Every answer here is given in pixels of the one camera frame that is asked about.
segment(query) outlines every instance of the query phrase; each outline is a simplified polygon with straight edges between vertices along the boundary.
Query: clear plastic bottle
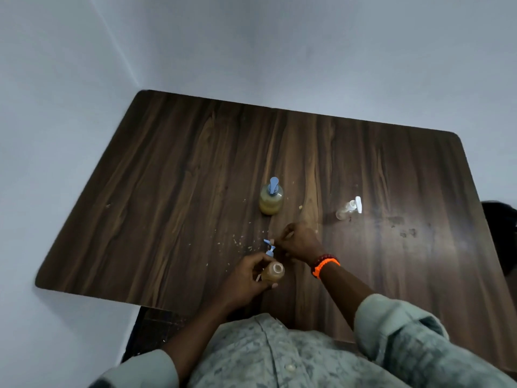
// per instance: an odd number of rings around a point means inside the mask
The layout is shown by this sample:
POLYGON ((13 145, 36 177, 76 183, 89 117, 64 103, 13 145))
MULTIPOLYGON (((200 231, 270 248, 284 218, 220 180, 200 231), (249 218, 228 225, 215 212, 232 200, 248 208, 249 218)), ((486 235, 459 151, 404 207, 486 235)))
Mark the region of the clear plastic bottle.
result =
POLYGON ((261 279, 268 282, 278 282, 282 279, 282 276, 285 274, 285 269, 282 263, 278 261, 273 261, 268 264, 266 268, 262 271, 261 279))
POLYGON ((273 177, 267 185, 262 186, 258 200, 258 208, 264 215, 275 215, 280 211, 284 202, 284 190, 278 185, 278 178, 273 177))

